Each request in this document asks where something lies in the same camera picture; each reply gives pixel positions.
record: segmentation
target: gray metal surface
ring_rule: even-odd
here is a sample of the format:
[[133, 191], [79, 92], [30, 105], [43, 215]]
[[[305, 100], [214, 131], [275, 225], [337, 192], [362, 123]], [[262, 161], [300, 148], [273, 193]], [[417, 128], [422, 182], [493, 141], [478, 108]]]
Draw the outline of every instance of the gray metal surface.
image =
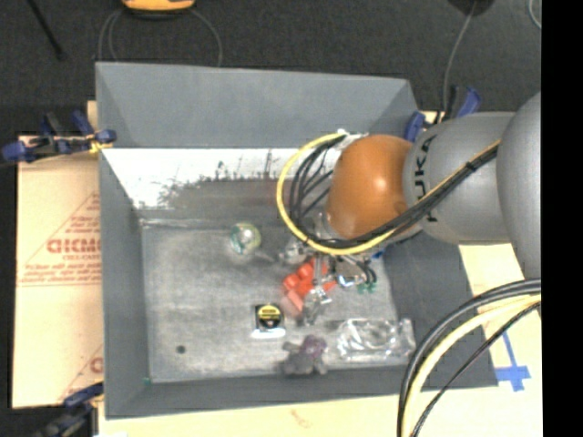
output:
[[541, 275], [541, 95], [526, 102], [502, 136], [498, 192], [504, 221], [525, 277]]
[[408, 81], [241, 68], [96, 63], [99, 125], [118, 147], [298, 147], [340, 127], [401, 136]]
[[[264, 232], [267, 243], [263, 247], [268, 256], [274, 250], [272, 246], [279, 246], [282, 236], [273, 200], [263, 200], [258, 205], [254, 198], [265, 193], [273, 195], [272, 177], [262, 182], [248, 180], [242, 186], [250, 188], [251, 196], [248, 194], [243, 200], [238, 190], [227, 193], [227, 189], [240, 186], [232, 182], [226, 183], [225, 189], [219, 185], [203, 200], [196, 200], [199, 184], [196, 166], [205, 161], [202, 155], [192, 156], [198, 151], [190, 148], [298, 147], [337, 127], [400, 134], [416, 109], [406, 81], [98, 63], [97, 106], [100, 126], [118, 132], [116, 146], [103, 151], [100, 167], [108, 419], [398, 392], [404, 366], [337, 369], [325, 376], [291, 380], [267, 371], [272, 360], [277, 359], [275, 349], [268, 351], [273, 356], [266, 355], [263, 372], [249, 362], [242, 368], [240, 359], [230, 357], [228, 343], [233, 339], [232, 330], [212, 330], [214, 322], [204, 328], [196, 325], [195, 320], [211, 316], [211, 307], [221, 306], [226, 297], [227, 304], [240, 310], [238, 313], [233, 310], [229, 314], [231, 319], [240, 319], [240, 325], [246, 323], [251, 329], [251, 318], [243, 320], [242, 313], [243, 306], [248, 309], [255, 302], [252, 294], [255, 291], [245, 292], [244, 299], [235, 300], [232, 286], [226, 278], [217, 276], [219, 265], [239, 284], [240, 295], [248, 279], [266, 283], [262, 276], [279, 278], [282, 274], [281, 268], [269, 258], [259, 259], [252, 267], [225, 264], [227, 259], [217, 258], [214, 253], [221, 246], [224, 229], [233, 220], [244, 217], [260, 221], [262, 227], [269, 229]], [[167, 147], [167, 155], [162, 157], [160, 149], [157, 152], [153, 147]], [[191, 156], [185, 158], [181, 155], [184, 153]], [[216, 159], [207, 160], [211, 175], [220, 168], [217, 162], [221, 160]], [[281, 162], [276, 159], [273, 173], [277, 175]], [[183, 160], [184, 167], [177, 168], [176, 160]], [[237, 200], [240, 205], [232, 206]], [[233, 213], [221, 219], [225, 208]], [[196, 232], [189, 231], [193, 225]], [[193, 234], [203, 238], [192, 241]], [[421, 245], [411, 247], [410, 243], [415, 241]], [[467, 280], [460, 269], [458, 277], [445, 279], [448, 296], [440, 302], [427, 301], [435, 298], [431, 290], [425, 292], [431, 288], [433, 276], [444, 270], [449, 272], [451, 267], [461, 267], [455, 247], [440, 246], [443, 251], [439, 257], [431, 259], [423, 252], [428, 243], [428, 250], [435, 254], [431, 245], [437, 242], [417, 238], [390, 248], [392, 252], [410, 249], [399, 260], [376, 262], [386, 262], [384, 268], [389, 277], [395, 273], [398, 286], [392, 288], [399, 300], [395, 296], [394, 305], [404, 306], [403, 315], [412, 319], [415, 329], [419, 326], [423, 331], [468, 293]], [[189, 258], [190, 251], [194, 252], [193, 259]], [[205, 271], [214, 275], [202, 280]], [[380, 268], [377, 272], [380, 277], [384, 275]], [[218, 290], [212, 288], [213, 283], [219, 285]], [[254, 288], [259, 290], [259, 282], [255, 283], [258, 285]], [[382, 280], [379, 283], [380, 288], [388, 289], [388, 283], [383, 284]], [[379, 300], [384, 299], [382, 292], [374, 294], [377, 295], [381, 295]], [[262, 295], [261, 301], [269, 296]], [[187, 306], [195, 299], [196, 306], [202, 307], [198, 312]], [[342, 303], [338, 299], [336, 309]], [[220, 310], [219, 317], [223, 312], [229, 310]], [[201, 339], [204, 330], [207, 336], [209, 331], [213, 335]], [[472, 339], [467, 345], [477, 346]], [[249, 343], [241, 344], [240, 352], [241, 349], [240, 358], [248, 357]], [[212, 371], [207, 371], [205, 378], [200, 365], [208, 358]], [[218, 377], [221, 361], [226, 361], [227, 366], [222, 373], [232, 373], [232, 377]], [[455, 366], [446, 361], [440, 371], [453, 372]], [[478, 368], [469, 380], [470, 386], [495, 383], [487, 364]]]
[[[326, 339], [329, 349], [323, 358], [329, 369], [347, 368], [351, 365], [336, 348], [343, 321], [397, 319], [379, 264], [382, 272], [375, 293], [336, 287], [330, 293], [332, 303], [313, 326], [298, 325], [288, 317], [285, 337], [252, 338], [253, 307], [280, 303], [281, 281], [295, 271], [277, 259], [289, 239], [283, 224], [261, 225], [261, 234], [261, 250], [246, 258], [230, 247], [229, 228], [146, 225], [142, 244], [152, 382], [277, 374], [287, 356], [282, 344], [300, 344], [308, 334]], [[406, 361], [396, 358], [390, 364]]]
[[[415, 141], [403, 171], [407, 204], [502, 137], [514, 114], [485, 112], [427, 129]], [[496, 186], [496, 160], [482, 166], [425, 216], [419, 225], [451, 244], [508, 242]]]

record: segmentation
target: clamp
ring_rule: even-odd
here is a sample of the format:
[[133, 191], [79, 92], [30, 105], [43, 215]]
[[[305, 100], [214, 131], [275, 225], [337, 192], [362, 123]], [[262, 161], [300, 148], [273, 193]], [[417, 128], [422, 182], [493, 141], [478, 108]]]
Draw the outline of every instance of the clamp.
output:
[[71, 120], [76, 129], [73, 133], [63, 128], [52, 112], [43, 115], [40, 134], [27, 142], [19, 140], [2, 147], [4, 160], [31, 163], [41, 158], [70, 155], [87, 150], [97, 152], [103, 147], [110, 146], [118, 138], [112, 129], [95, 131], [80, 110], [75, 110], [71, 114]]
[[29, 437], [71, 437], [87, 423], [89, 415], [95, 417], [96, 408], [90, 401], [102, 394], [103, 382], [98, 382], [65, 398], [66, 412]]

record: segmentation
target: black cable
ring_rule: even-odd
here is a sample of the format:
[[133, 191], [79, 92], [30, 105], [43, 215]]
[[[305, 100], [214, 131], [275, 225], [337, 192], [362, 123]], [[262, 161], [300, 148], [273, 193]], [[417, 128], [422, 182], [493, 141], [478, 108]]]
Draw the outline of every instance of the black cable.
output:
[[[105, 22], [101, 26], [101, 29], [99, 30], [99, 36], [97, 39], [97, 54], [96, 54], [97, 60], [103, 60], [103, 43], [104, 37], [107, 34], [107, 48], [109, 49], [109, 53], [111, 54], [111, 57], [113, 58], [114, 61], [118, 61], [118, 54], [116, 53], [113, 47], [113, 28], [116, 22], [118, 21], [119, 17], [121, 16], [122, 12], [123, 9], [114, 10], [112, 13], [109, 14], [109, 16], [106, 18]], [[201, 15], [198, 11], [196, 11], [193, 8], [190, 8], [189, 12], [193, 16], [198, 18], [202, 22], [202, 24], [205, 25], [214, 36], [218, 50], [216, 66], [221, 66], [223, 60], [223, 48], [219, 33], [212, 25], [212, 23], [206, 17]]]
[[510, 320], [508, 320], [502, 327], [500, 327], [500, 329], [498, 329], [494, 333], [494, 335], [492, 335], [487, 341], [485, 341], [476, 351], [474, 351], [474, 354], [472, 354], [472, 356], [468, 358], [464, 365], [455, 372], [452, 378], [441, 388], [441, 390], [425, 407], [424, 411], [421, 413], [419, 417], [419, 420], [417, 421], [416, 425], [413, 428], [411, 437], [416, 437], [419, 434], [421, 428], [423, 427], [425, 421], [427, 420], [427, 417], [429, 416], [429, 413], [435, 407], [439, 399], [445, 394], [445, 392], [449, 390], [454, 381], [456, 381], [458, 377], [460, 377], [464, 372], [466, 372], [477, 361], [477, 359], [480, 358], [482, 354], [484, 354], [484, 352], [487, 351], [494, 344], [496, 340], [498, 340], [506, 331], [508, 331], [508, 329], [510, 329], [510, 327], [512, 327], [520, 319], [524, 318], [528, 313], [540, 307], [541, 304], [542, 301], [539, 301], [533, 304], [532, 306], [529, 306], [521, 310], [518, 314], [516, 314]]
[[60, 60], [60, 61], [66, 60], [65, 51], [63, 50], [61, 45], [56, 41], [55, 36], [53, 35], [53, 32], [51, 31], [51, 28], [48, 26], [48, 23], [46, 22], [45, 17], [43, 16], [43, 14], [40, 12], [40, 9], [36, 5], [35, 0], [26, 0], [26, 2], [30, 6], [30, 8], [33, 10], [33, 13], [35, 14], [36, 20], [42, 26], [43, 30], [45, 31], [46, 37], [48, 38], [49, 42], [51, 43], [51, 46], [53, 46], [56, 59]]
[[462, 304], [456, 310], [450, 312], [443, 317], [418, 344], [411, 360], [407, 365], [403, 381], [401, 383], [401, 390], [399, 394], [399, 406], [397, 412], [397, 437], [401, 437], [401, 427], [403, 423], [404, 404], [408, 398], [409, 388], [418, 372], [419, 365], [424, 357], [430, 352], [434, 345], [443, 337], [445, 332], [450, 329], [450, 326], [465, 316], [468, 312], [474, 312], [476, 309], [496, 302], [505, 300], [520, 295], [538, 294], [541, 291], [540, 279], [526, 279], [512, 283], [507, 283], [500, 287], [496, 287], [481, 295], [478, 295], [466, 303]]
[[411, 206], [403, 214], [396, 218], [393, 218], [389, 222], [383, 224], [377, 229], [373, 229], [361, 236], [352, 239], [322, 239], [318, 235], [307, 231], [302, 223], [303, 213], [302, 213], [302, 200], [296, 202], [296, 188], [299, 186], [298, 191], [301, 196], [302, 193], [302, 182], [305, 181], [310, 168], [317, 159], [318, 155], [321, 154], [326, 148], [330, 148], [330, 143], [324, 143], [320, 145], [301, 163], [298, 172], [293, 179], [291, 184], [291, 195], [289, 199], [289, 209], [290, 209], [290, 219], [293, 223], [303, 231], [306, 236], [324, 246], [333, 249], [348, 249], [359, 246], [366, 241], [377, 238], [385, 233], [398, 229], [396, 234], [402, 233], [407, 229], [411, 228], [415, 223], [421, 220], [427, 213], [429, 213], [433, 208], [435, 208], [441, 201], [443, 201], [462, 181], [469, 177], [472, 173], [476, 172], [483, 165], [496, 158], [497, 146], [491, 147], [485, 153], [481, 154], [477, 158], [468, 161], [465, 167], [457, 171], [452, 177], [445, 181], [439, 189], [437, 189], [430, 197], [418, 202], [417, 204]]

